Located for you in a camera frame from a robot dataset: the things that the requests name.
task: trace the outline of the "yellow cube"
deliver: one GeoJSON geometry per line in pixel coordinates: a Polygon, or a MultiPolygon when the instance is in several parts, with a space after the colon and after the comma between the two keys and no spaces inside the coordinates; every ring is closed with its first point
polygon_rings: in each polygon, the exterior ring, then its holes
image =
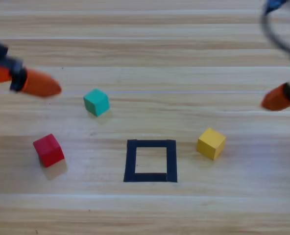
{"type": "Polygon", "coordinates": [[[208,128],[198,139],[197,151],[211,160],[215,160],[223,151],[226,137],[208,128]]]}

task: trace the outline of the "black tape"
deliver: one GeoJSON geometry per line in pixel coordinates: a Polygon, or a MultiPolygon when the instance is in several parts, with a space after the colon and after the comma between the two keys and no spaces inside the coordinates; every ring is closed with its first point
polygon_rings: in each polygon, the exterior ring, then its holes
{"type": "Polygon", "coordinates": [[[177,182],[176,141],[128,140],[124,182],[177,182]],[[167,173],[135,173],[138,147],[167,148],[167,173]]]}

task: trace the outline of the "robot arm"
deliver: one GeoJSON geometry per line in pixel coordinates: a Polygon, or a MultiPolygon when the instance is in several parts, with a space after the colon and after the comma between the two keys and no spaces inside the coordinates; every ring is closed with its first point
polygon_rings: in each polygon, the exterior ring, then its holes
{"type": "MultiPolygon", "coordinates": [[[[290,46],[283,42],[271,29],[270,13],[281,8],[289,0],[268,0],[262,14],[262,29],[266,37],[280,50],[290,56],[290,46]]],[[[261,106],[270,111],[280,111],[290,107],[290,83],[284,83],[270,91],[263,99],[261,106]]]]}
{"type": "Polygon", "coordinates": [[[0,83],[11,81],[11,91],[38,97],[61,93],[60,85],[50,75],[24,67],[21,60],[7,53],[8,47],[0,44],[0,83]]]}

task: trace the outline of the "wooden table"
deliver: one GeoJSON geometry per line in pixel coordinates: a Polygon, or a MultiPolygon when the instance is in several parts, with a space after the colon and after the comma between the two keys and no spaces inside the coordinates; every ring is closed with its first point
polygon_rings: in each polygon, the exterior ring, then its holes
{"type": "MultiPolygon", "coordinates": [[[[290,108],[261,109],[290,60],[259,26],[262,2],[0,1],[0,41],[63,93],[0,85],[0,235],[290,235],[290,108]],[[83,96],[111,109],[96,118],[83,96]],[[196,151],[213,128],[216,161],[196,151]],[[33,141],[54,134],[65,161],[43,168],[33,141]],[[176,140],[178,183],[123,182],[128,139],[176,140]]],[[[290,19],[275,22],[290,38],[290,19]]],[[[140,149],[137,172],[165,172],[140,149]]]]}

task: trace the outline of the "red cube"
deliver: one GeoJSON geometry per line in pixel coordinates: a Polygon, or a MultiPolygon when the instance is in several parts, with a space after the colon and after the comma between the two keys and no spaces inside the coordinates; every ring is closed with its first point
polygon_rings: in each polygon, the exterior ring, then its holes
{"type": "Polygon", "coordinates": [[[33,145],[45,167],[49,167],[65,158],[53,134],[35,141],[33,145]]]}

